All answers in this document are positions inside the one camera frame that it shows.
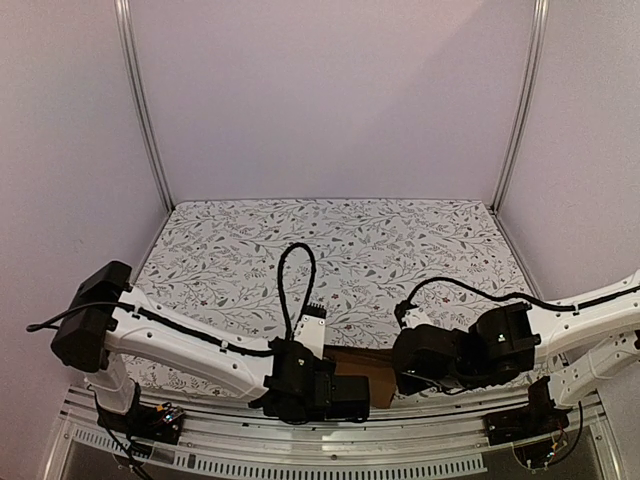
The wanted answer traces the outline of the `brown cardboard box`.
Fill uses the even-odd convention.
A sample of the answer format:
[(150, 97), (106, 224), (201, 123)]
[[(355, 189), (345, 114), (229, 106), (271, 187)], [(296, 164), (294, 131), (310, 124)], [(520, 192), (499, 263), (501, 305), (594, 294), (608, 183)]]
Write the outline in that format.
[(338, 375), (368, 378), (372, 407), (391, 407), (397, 391), (391, 349), (325, 346), (324, 357), (336, 364)]

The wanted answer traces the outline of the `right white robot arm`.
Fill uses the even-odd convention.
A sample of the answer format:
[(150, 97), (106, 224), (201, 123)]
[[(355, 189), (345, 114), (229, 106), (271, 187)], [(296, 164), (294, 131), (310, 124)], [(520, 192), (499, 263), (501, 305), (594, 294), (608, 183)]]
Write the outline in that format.
[(495, 308), (465, 330), (434, 325), (416, 295), (394, 309), (400, 332), (392, 369), (402, 395), (501, 386), (546, 367), (549, 397), (566, 409), (639, 358), (637, 273), (555, 302), (486, 294)]

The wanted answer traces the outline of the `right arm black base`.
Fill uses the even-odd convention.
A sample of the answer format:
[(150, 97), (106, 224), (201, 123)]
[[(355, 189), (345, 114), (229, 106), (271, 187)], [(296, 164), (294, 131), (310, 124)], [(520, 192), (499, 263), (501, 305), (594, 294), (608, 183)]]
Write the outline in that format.
[(556, 407), (549, 393), (549, 382), (549, 377), (543, 377), (533, 383), (527, 390), (528, 403), (525, 406), (482, 417), (490, 446), (550, 434), (569, 426), (569, 411)]

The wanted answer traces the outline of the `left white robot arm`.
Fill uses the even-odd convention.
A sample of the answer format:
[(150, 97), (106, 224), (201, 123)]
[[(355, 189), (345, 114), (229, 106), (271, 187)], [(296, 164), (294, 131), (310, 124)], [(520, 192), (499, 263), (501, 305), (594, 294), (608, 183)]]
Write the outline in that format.
[(367, 377), (339, 375), (324, 356), (322, 305), (303, 301), (281, 337), (247, 337), (152, 300), (130, 284), (130, 273), (128, 265), (109, 262), (80, 284), (67, 310), (26, 328), (53, 331), (54, 355), (85, 375), (98, 405), (126, 433), (141, 433), (149, 423), (146, 408), (134, 401), (126, 355), (205, 379), (287, 424), (368, 419)]

